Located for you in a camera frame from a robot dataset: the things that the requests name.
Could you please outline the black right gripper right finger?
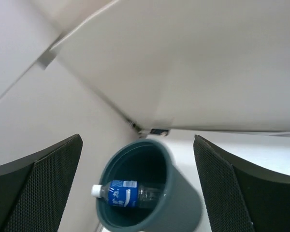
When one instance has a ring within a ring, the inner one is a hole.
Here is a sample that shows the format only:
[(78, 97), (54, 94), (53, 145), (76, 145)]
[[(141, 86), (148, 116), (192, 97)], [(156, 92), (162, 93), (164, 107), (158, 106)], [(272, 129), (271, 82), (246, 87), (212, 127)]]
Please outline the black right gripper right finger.
[(290, 175), (258, 166), (199, 135), (193, 149), (212, 231), (290, 232)]

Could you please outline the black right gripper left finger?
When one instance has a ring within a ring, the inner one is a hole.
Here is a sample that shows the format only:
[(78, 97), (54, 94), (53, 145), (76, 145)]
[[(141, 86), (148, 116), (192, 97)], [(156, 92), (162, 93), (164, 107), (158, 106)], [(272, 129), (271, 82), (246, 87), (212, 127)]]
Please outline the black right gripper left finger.
[(58, 231), (82, 147), (75, 134), (0, 165), (0, 232)]

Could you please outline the blue label water bottle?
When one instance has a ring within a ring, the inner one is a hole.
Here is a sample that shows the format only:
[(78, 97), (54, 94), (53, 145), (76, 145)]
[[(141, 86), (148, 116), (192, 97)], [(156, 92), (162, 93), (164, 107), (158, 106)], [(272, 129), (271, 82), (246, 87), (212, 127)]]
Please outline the blue label water bottle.
[(163, 191), (164, 185), (160, 183), (112, 180), (106, 185), (93, 185), (91, 195), (113, 207), (153, 209)]

